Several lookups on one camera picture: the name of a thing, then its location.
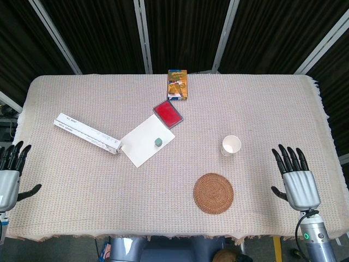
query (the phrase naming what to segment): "small green cube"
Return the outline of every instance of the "small green cube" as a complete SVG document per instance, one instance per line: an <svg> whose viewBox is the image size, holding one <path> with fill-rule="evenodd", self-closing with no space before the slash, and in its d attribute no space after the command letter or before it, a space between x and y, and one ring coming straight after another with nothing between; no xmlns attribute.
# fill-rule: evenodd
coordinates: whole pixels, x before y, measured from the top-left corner
<svg viewBox="0 0 349 262"><path fill-rule="evenodd" d="M163 141L161 140L161 138L157 138L157 139L155 140L155 144L156 144L157 147L160 147L160 146L162 146Z"/></svg>

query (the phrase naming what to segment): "box packaging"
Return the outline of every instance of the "box packaging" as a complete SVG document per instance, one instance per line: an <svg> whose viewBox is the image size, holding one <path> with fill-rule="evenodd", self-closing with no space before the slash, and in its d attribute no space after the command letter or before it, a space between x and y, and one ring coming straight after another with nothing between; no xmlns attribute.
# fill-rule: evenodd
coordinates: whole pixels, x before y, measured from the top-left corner
<svg viewBox="0 0 349 262"><path fill-rule="evenodd" d="M188 77L186 70L169 70L167 77L167 99L187 100Z"/></svg>
<svg viewBox="0 0 349 262"><path fill-rule="evenodd" d="M79 138L85 139L86 141L109 151L110 153L116 154L120 151L121 141L99 132L98 130L63 113L59 114L53 124L77 135Z"/></svg>

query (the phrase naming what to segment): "red stamp pad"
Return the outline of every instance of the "red stamp pad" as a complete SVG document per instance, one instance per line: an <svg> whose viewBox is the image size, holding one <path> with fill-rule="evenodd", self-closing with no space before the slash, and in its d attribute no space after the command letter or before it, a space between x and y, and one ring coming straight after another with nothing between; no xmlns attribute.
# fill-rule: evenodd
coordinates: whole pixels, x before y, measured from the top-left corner
<svg viewBox="0 0 349 262"><path fill-rule="evenodd" d="M168 100L157 105L153 110L168 129L171 129L183 120L183 117Z"/></svg>

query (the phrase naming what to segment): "woven coaster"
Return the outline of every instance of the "woven coaster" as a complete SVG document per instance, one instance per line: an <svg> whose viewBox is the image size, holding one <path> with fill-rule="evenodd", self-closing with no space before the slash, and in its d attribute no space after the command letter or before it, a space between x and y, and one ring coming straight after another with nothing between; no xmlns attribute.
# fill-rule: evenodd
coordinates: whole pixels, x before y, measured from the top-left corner
<svg viewBox="0 0 349 262"><path fill-rule="evenodd" d="M233 187L221 175L208 173L195 183L194 200L205 213L217 215L227 211L233 203L233 198Z"/></svg>

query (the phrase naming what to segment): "white paper cup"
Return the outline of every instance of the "white paper cup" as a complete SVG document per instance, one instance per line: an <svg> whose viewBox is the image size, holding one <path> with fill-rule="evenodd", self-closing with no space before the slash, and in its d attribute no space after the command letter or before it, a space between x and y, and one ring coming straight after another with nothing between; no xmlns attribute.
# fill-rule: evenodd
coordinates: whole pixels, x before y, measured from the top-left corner
<svg viewBox="0 0 349 262"><path fill-rule="evenodd" d="M220 152L225 157L230 157L239 152L241 149L241 141L237 136L228 135L223 139Z"/></svg>

